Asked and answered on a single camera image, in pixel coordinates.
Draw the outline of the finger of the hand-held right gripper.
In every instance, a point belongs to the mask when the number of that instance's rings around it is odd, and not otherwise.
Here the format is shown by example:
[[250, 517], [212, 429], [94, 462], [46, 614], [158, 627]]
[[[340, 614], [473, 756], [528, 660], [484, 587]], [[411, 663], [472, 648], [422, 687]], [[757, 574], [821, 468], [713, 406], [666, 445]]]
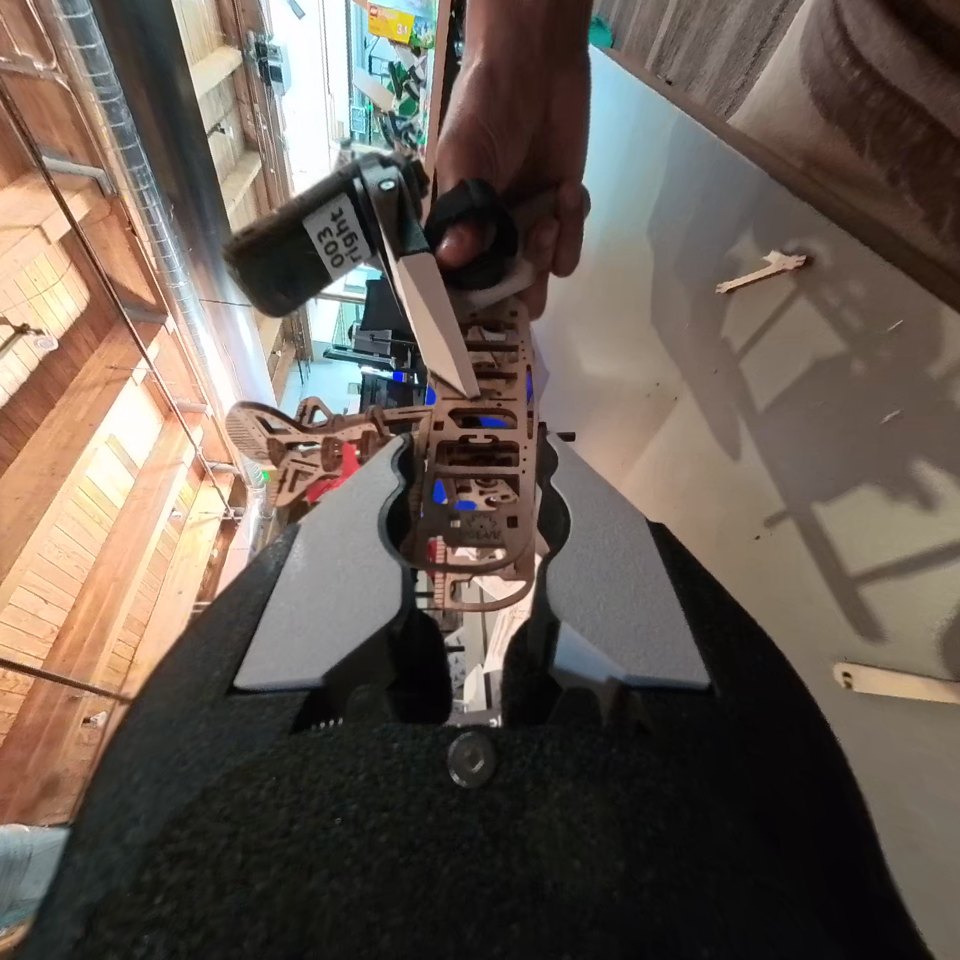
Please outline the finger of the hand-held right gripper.
[[404, 251], [395, 222], [378, 220], [387, 272], [427, 371], [465, 399], [480, 389], [450, 294], [429, 247]]

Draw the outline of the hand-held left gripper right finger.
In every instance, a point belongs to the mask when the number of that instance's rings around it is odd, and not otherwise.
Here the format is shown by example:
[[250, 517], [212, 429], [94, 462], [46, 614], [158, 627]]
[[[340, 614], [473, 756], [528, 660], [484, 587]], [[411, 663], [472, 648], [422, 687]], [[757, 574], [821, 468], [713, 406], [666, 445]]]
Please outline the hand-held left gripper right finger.
[[565, 441], [551, 486], [568, 533], [545, 569], [565, 688], [708, 690], [711, 680], [646, 516]]

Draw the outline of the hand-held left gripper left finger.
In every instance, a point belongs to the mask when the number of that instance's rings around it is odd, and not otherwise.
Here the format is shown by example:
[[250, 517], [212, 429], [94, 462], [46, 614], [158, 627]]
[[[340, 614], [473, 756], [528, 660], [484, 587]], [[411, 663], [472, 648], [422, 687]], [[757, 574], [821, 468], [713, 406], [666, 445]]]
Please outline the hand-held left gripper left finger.
[[317, 689], [402, 611], [402, 560], [387, 516], [406, 488], [399, 461], [409, 445], [393, 438], [299, 523], [237, 690]]

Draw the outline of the wooden model airplane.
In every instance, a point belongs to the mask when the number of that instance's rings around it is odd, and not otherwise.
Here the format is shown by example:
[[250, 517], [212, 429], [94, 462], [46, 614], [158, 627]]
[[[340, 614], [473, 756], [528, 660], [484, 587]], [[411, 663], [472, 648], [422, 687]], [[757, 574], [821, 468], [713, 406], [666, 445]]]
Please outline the wooden model airplane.
[[334, 414], [318, 397], [295, 416], [240, 401], [225, 417], [234, 449], [272, 471], [270, 503], [306, 505], [317, 484], [343, 481], [396, 437], [406, 440], [410, 520], [393, 542], [434, 581], [440, 608], [498, 610], [534, 586], [539, 418], [530, 318], [517, 295], [460, 320], [480, 394], [440, 379], [429, 405]]

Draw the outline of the person's right forearm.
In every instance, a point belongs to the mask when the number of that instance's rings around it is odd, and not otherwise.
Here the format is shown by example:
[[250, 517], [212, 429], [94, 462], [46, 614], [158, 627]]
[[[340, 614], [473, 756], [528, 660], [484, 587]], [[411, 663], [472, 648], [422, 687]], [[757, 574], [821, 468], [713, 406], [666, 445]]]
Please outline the person's right forearm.
[[468, 1], [462, 66], [579, 62], [589, 48], [590, 1]]

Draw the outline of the grey desk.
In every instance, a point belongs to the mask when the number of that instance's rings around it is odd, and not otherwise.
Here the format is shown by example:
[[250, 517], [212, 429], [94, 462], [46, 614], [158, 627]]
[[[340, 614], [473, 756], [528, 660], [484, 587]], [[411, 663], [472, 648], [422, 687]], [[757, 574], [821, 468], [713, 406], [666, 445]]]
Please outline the grey desk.
[[[589, 51], [580, 266], [535, 323], [541, 411], [786, 654], [921, 938], [958, 958], [958, 285], [622, 54]], [[731, 294], [773, 250], [800, 269]]]

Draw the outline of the person's right hand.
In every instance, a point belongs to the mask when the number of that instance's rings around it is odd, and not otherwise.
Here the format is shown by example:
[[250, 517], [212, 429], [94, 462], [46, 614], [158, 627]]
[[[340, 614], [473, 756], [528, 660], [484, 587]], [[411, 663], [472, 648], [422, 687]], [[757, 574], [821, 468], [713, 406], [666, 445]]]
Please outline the person's right hand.
[[567, 278], [582, 253], [591, 211], [583, 184], [591, 72], [585, 43], [550, 48], [474, 35], [464, 45], [438, 143], [438, 193], [486, 182], [507, 207], [551, 200], [526, 229], [534, 281], [522, 293], [532, 319], [546, 308], [551, 278]]

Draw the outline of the yellow toy box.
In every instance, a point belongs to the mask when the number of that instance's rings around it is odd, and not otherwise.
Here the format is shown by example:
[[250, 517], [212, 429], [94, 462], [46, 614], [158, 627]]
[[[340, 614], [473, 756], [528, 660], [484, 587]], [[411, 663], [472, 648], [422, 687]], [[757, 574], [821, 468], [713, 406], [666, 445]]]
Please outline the yellow toy box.
[[438, 2], [366, 2], [366, 29], [375, 38], [421, 50], [436, 44]]

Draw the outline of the wooden strip with holes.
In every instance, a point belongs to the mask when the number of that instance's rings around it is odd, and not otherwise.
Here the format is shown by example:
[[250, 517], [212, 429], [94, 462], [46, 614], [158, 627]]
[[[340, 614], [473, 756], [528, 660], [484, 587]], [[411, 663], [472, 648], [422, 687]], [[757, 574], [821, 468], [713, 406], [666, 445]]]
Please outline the wooden strip with holes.
[[874, 697], [959, 706], [959, 681], [910, 674], [864, 664], [839, 662], [832, 667], [843, 690]]

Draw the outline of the forked wooden strip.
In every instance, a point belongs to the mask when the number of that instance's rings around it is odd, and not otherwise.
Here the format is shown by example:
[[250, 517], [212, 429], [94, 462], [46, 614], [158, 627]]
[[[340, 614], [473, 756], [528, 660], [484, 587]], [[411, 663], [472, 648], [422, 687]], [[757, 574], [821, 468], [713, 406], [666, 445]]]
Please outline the forked wooden strip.
[[803, 269], [809, 260], [806, 254], [786, 253], [773, 249], [763, 257], [764, 266], [736, 278], [722, 281], [715, 287], [718, 295], [732, 294], [744, 287]]

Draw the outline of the large silver ventilation duct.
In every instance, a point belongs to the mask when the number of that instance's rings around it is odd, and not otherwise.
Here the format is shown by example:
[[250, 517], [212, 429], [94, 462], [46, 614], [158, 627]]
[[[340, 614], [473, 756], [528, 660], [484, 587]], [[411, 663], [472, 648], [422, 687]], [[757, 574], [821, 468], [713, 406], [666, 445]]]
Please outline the large silver ventilation duct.
[[210, 320], [188, 268], [184, 245], [142, 142], [93, 4], [54, 1], [52, 8], [71, 79], [78, 85], [84, 105], [92, 115], [96, 136], [118, 179], [123, 198], [135, 214], [139, 235], [161, 280], [165, 302], [184, 329], [200, 385], [205, 388], [213, 411], [223, 417], [237, 401], [236, 386], [214, 342]]

